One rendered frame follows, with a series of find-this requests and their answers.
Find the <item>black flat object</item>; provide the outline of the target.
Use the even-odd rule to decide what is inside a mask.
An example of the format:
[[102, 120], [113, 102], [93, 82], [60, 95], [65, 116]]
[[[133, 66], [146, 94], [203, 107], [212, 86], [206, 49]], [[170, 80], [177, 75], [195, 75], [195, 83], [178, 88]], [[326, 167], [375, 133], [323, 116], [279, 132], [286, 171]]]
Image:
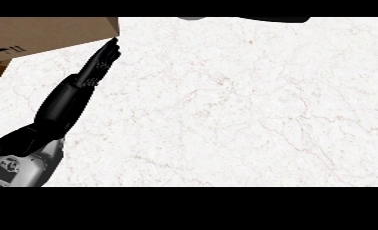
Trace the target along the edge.
[[310, 17], [240, 17], [255, 21], [277, 22], [277, 23], [304, 23]]

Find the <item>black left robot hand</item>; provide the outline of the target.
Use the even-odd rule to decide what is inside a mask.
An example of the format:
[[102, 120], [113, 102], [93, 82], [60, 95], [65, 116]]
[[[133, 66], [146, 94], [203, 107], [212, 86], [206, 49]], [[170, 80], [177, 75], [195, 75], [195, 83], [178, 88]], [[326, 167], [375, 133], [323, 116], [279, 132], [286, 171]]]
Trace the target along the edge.
[[82, 114], [100, 80], [121, 52], [112, 38], [96, 51], [76, 74], [71, 74], [48, 94], [31, 124], [0, 138], [0, 156], [28, 156], [65, 137]]

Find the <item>brown cardboard box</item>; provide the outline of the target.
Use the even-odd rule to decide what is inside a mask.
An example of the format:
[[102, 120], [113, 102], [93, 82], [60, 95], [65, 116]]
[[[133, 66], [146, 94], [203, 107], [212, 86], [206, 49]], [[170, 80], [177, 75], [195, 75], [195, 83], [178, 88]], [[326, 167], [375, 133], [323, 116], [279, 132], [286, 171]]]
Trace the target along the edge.
[[0, 17], [0, 76], [13, 58], [118, 35], [116, 17]]

